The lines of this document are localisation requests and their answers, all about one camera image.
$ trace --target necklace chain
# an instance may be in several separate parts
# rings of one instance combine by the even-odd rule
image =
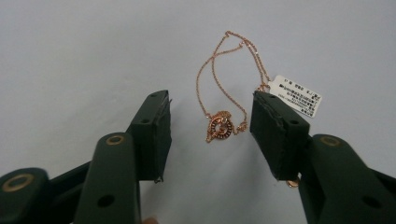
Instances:
[[[228,49],[228,50],[224,50],[224,51],[220,51],[219,49],[221,47],[221,45],[223,44],[223,42],[231,36],[237,37],[241,40],[241,42],[239,43],[239,46],[234,48],[234,49]],[[218,76],[216,75],[216,71],[215,71],[215,59],[217,57],[219,57],[220,55],[224,55],[224,54],[228,54],[228,53],[232,53],[235,51],[238,51],[240,49],[242,49],[243,47],[247,46],[248,50],[250,51],[251,55],[253,56],[253,59],[255,61],[255,64],[257,66],[257,68],[259,69],[259,73],[260,73],[260,77],[261,77],[261,85],[259,86],[259,88],[257,88],[258,91],[265,91],[265,88],[269,89],[270,87],[268,86],[268,84],[265,82],[264,78],[267,80],[267,82],[269,82],[271,79],[268,77],[267,72],[265,71],[264,65],[262,63],[262,59],[260,58],[259,52],[256,49],[256,46],[254,46],[254,44],[248,40],[247,38],[241,36],[240,34],[236,34],[234,32],[231,31],[227,31],[225,33],[225,36],[220,40],[220,42],[218,43],[218,45],[216,46],[216,49],[214,50],[212,56],[207,59],[204,64],[201,66],[197,77],[196,77],[196,94],[198,97],[198,102],[202,108],[202,110],[204,111],[204,114],[207,118],[212,119],[212,122],[214,120],[213,116],[207,112],[207,110],[204,107],[204,104],[202,103],[201,100],[201,93],[199,92],[199,78],[202,74],[202,72],[204,71],[205,67],[211,62],[212,65],[212,75],[213,78],[216,81],[216,84],[218,85],[219,89],[221,89],[221,91],[224,93],[225,96],[227,96],[227,98],[233,102],[234,105],[236,105],[243,113],[244,113],[244,120],[238,125],[238,127],[235,129],[234,126],[231,124],[231,127],[233,129],[233,133],[234,134],[238,134],[240,132],[245,131],[248,128],[248,114],[247,111],[245,110],[244,107],[242,107],[240,104],[238,104],[235,99],[226,91],[224,90],[224,88],[222,87],[222,85],[219,82]],[[208,140],[206,139],[207,142],[210,142],[211,139],[213,139],[214,137],[218,137],[218,132],[212,133],[212,137]]]

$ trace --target necklace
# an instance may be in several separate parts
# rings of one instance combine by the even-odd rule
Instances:
[[[224,51],[219,51],[221,45],[223,42],[229,38],[230,36],[239,38],[241,42],[239,43],[238,47],[234,49],[228,49]],[[237,135],[241,132],[244,132],[248,128],[248,114],[247,111],[245,110],[244,107],[242,107],[240,104],[238,104],[235,99],[226,91],[224,88],[221,86],[219,83],[219,79],[216,75],[215,71],[215,59],[219,57],[220,55],[228,54],[228,53],[233,53],[237,50],[242,49],[243,47],[247,46],[248,50],[250,51],[251,55],[253,56],[254,62],[256,63],[257,68],[259,69],[260,77],[261,77],[261,84],[259,88],[257,88],[258,91],[265,91],[265,89],[269,89],[270,87],[268,86],[267,82],[271,81],[271,79],[268,77],[267,72],[265,71],[264,65],[262,63],[262,59],[259,56],[259,52],[256,49],[256,46],[254,44],[246,39],[245,37],[233,33],[231,31],[227,31],[225,33],[225,36],[220,40],[218,45],[216,46],[215,51],[213,52],[212,56],[204,62],[202,65],[201,69],[199,70],[197,77],[196,77],[196,93],[198,97],[198,102],[205,114],[205,116],[210,119],[209,125],[207,127],[207,136],[206,136],[206,142],[210,143],[213,139],[227,139],[231,133]],[[201,94],[199,92],[199,78],[204,70],[204,68],[209,64],[212,63],[212,75],[213,78],[216,81],[216,84],[218,85],[219,89],[224,93],[227,98],[233,102],[234,105],[236,105],[244,114],[244,120],[238,125],[238,127],[234,127],[233,123],[231,122],[231,113],[226,111],[226,110],[221,110],[215,115],[210,114],[207,112],[207,110],[204,107],[204,104],[202,103],[201,100]]]

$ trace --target gray background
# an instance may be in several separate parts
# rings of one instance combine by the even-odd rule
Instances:
[[[89,161],[100,137],[124,131],[148,94],[168,89],[173,145],[165,182],[141,184],[143,217],[305,223],[298,190],[272,178],[250,133],[205,142],[196,74],[225,31],[246,36],[271,78],[322,94],[305,117],[311,134],[340,136],[396,176],[395,12],[395,1],[2,1],[0,175],[34,166],[55,177]],[[260,80],[248,51],[217,65],[250,113]],[[209,69],[201,85],[209,112],[241,120]]]

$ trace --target price tag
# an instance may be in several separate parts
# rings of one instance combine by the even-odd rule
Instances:
[[[269,82],[270,93],[279,97],[285,104],[313,118],[318,111],[322,96],[308,88],[282,76]]]

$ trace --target pendant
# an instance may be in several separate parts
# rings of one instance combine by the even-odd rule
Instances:
[[[233,123],[230,121],[230,117],[231,114],[228,111],[219,111],[211,117],[207,127],[207,143],[210,143],[215,138],[223,140],[231,135],[233,132]]]

